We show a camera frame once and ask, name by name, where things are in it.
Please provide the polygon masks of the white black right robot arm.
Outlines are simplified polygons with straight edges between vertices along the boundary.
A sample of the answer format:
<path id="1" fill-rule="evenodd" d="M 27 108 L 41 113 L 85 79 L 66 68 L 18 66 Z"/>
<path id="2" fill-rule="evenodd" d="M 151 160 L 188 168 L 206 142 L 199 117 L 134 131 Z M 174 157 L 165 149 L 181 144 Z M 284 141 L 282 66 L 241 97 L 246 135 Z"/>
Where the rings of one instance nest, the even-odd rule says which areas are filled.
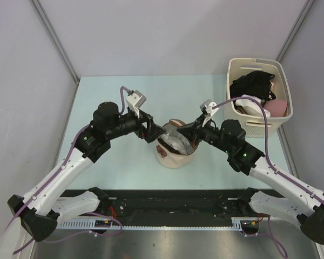
<path id="1" fill-rule="evenodd" d="M 257 212 L 277 217 L 324 245 L 324 191 L 279 169 L 267 154 L 245 140 L 246 132 L 237 120 L 224 120 L 220 127 L 213 127 L 210 122 L 203 124 L 197 119 L 177 131 L 195 144 L 204 141 L 225 152 L 234 171 L 255 178 L 281 194 L 281 198 L 276 198 L 248 190 L 248 197 L 238 203 L 243 216 Z"/>

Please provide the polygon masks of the white bra from bag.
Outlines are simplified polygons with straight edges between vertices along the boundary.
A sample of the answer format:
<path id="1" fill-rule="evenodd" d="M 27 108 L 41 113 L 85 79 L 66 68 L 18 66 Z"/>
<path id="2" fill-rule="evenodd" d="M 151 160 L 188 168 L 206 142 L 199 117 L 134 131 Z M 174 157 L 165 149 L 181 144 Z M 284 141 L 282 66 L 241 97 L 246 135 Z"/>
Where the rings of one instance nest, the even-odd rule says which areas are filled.
<path id="1" fill-rule="evenodd" d="M 179 153 L 186 153 L 185 145 L 178 137 L 163 134 L 161 140 L 164 142 L 166 147 L 173 148 Z"/>

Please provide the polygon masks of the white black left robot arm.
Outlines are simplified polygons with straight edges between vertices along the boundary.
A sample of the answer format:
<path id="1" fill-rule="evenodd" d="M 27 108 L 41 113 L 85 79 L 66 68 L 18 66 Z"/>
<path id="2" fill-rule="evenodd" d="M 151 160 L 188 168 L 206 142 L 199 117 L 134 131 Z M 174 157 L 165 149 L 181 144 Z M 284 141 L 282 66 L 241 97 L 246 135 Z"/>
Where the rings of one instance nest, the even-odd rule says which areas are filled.
<path id="1" fill-rule="evenodd" d="M 52 210 L 52 206 L 68 186 L 110 149 L 111 140 L 130 133 L 151 143 L 164 134 L 165 129 L 140 109 L 128 108 L 127 113 L 121 115 L 116 103 L 101 103 L 91 122 L 75 136 L 62 163 L 34 189 L 8 199 L 14 218 L 20 218 L 21 226 L 33 240 L 43 241 L 56 229 L 60 213 Z"/>

